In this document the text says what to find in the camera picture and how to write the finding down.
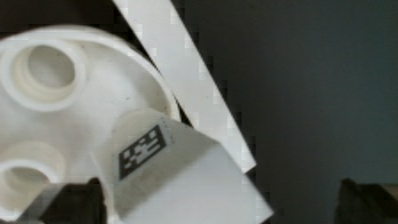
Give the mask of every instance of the plastic part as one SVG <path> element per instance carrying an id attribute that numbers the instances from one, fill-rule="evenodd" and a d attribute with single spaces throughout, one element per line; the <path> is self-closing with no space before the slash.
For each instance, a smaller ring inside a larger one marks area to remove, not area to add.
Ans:
<path id="1" fill-rule="evenodd" d="M 36 111 L 62 110 L 82 95 L 89 63 L 80 48 L 62 40 L 9 43 L 0 60 L 2 86 L 21 106 Z"/>
<path id="2" fill-rule="evenodd" d="M 110 223 L 259 224 L 272 215 L 222 145 L 151 109 L 121 117 L 92 160 Z"/>
<path id="3" fill-rule="evenodd" d="M 0 154 L 0 218 L 14 221 L 50 183 L 64 181 L 66 161 L 43 142 L 25 142 Z"/>
<path id="4" fill-rule="evenodd" d="M 128 43 L 92 28 L 82 26 L 46 27 L 4 39 L 0 42 L 0 63 L 5 56 L 12 56 L 9 52 L 12 52 L 12 48 L 18 45 L 34 47 L 37 50 L 32 52 L 34 56 L 50 54 L 46 50 L 64 53 L 66 50 L 64 48 L 59 50 L 57 44 L 53 47 L 46 45 L 46 49 L 37 49 L 43 47 L 37 43 L 55 43 L 57 41 L 73 43 L 73 46 L 78 46 L 89 61 L 89 65 L 85 64 L 89 67 L 85 70 L 89 79 L 84 91 L 64 109 L 52 110 L 52 113 L 43 113 L 43 111 L 32 110 L 32 108 L 23 106 L 21 101 L 14 99 L 5 91 L 4 82 L 0 83 L 0 154 L 9 146 L 20 145 L 21 142 L 30 140 L 57 146 L 55 151 L 62 155 L 66 163 L 62 182 L 87 183 L 89 179 L 98 176 L 89 153 L 98 150 L 112 136 L 114 123 L 121 115 L 140 108 L 153 108 L 174 119 L 179 119 L 179 111 L 171 90 L 153 65 L 130 48 Z M 32 155 L 32 158 L 36 158 L 36 153 L 34 148 L 30 148 L 20 157 L 25 158 L 25 156 Z M 48 166 L 44 161 L 37 161 L 37 164 L 27 166 L 34 170 L 34 176 L 44 176 L 50 179 L 50 173 L 37 169 L 39 166 Z M 5 187 L 7 178 L 5 175 L 0 175 L 0 207 L 4 208 L 0 219 L 14 221 L 41 188 L 37 188 L 37 192 L 25 189 L 27 191 L 23 192 L 32 194 L 23 199 L 21 205 L 16 205 L 16 202 L 11 200 L 14 199 L 11 197 L 12 194 L 4 195 L 7 191 L 2 188 L 5 189 Z"/>
<path id="5" fill-rule="evenodd" d="M 171 0 L 114 0 L 195 129 L 222 143 L 242 171 L 256 165 Z"/>

